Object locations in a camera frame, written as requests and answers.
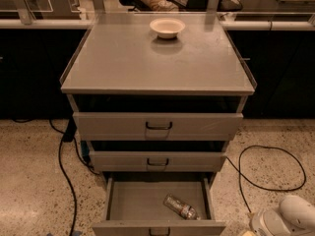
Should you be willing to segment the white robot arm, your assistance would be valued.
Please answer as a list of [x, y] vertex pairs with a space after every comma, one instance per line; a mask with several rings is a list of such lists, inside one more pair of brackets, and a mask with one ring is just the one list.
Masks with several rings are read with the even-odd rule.
[[286, 195], [277, 207], [255, 212], [249, 226], [250, 233], [243, 236], [315, 236], [315, 206]]

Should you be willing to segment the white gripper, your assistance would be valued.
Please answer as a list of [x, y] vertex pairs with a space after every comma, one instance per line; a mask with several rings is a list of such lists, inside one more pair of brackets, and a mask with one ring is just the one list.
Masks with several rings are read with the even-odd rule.
[[250, 220], [250, 227], [254, 232], [246, 231], [242, 236], [289, 236], [289, 230], [275, 208], [256, 212]]

